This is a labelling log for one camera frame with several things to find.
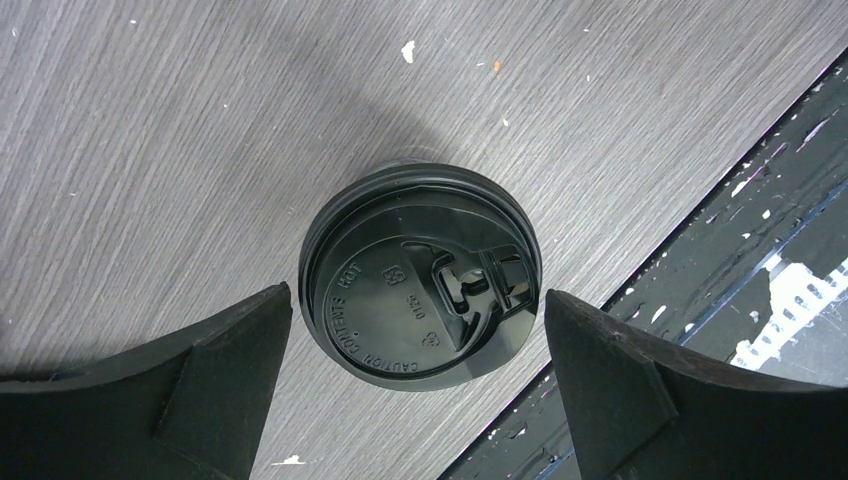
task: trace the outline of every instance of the lid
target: lid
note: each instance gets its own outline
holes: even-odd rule
[[[432,390],[500,367],[538,309],[541,268],[515,200],[473,172],[381,170],[316,218],[301,303],[322,349],[386,388]]]

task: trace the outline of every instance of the scratched black surface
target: scratched black surface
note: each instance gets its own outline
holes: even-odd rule
[[[764,282],[753,273],[756,265],[797,231],[802,219],[828,194],[844,188],[848,178],[847,53],[607,301],[605,311],[662,338],[687,340],[722,360],[728,359],[738,341],[756,336],[758,329],[751,327],[752,322],[722,320],[718,314],[712,316],[718,319],[715,325],[706,320],[718,313],[712,310],[724,312],[719,307],[733,302],[767,314],[768,296],[761,296]],[[816,228],[827,228],[822,225],[834,218],[841,217],[845,223],[844,211],[828,209],[826,215],[822,213],[822,218],[828,220],[817,222]],[[807,234],[804,238],[823,237]],[[793,242],[791,251],[803,249],[799,244]],[[824,265],[821,268],[835,259],[827,246],[810,251],[814,253],[809,261]],[[728,292],[736,290],[739,297],[728,299]],[[579,478],[556,387],[548,364],[440,478]]]

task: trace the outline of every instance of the wood grain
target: wood grain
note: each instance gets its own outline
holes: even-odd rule
[[[0,8],[0,374],[294,282],[321,204],[399,155],[504,185],[546,285],[597,304],[848,45],[844,0]],[[253,476],[434,478],[547,361],[540,327],[499,372],[409,394],[296,319]]]

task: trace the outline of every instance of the gray surface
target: gray surface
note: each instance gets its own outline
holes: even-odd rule
[[[546,285],[598,303],[848,44],[845,0],[342,3],[2,3],[0,372],[294,281],[322,202],[402,154],[502,183]],[[433,478],[546,360],[537,328],[496,374],[385,392],[297,318],[254,477]]]

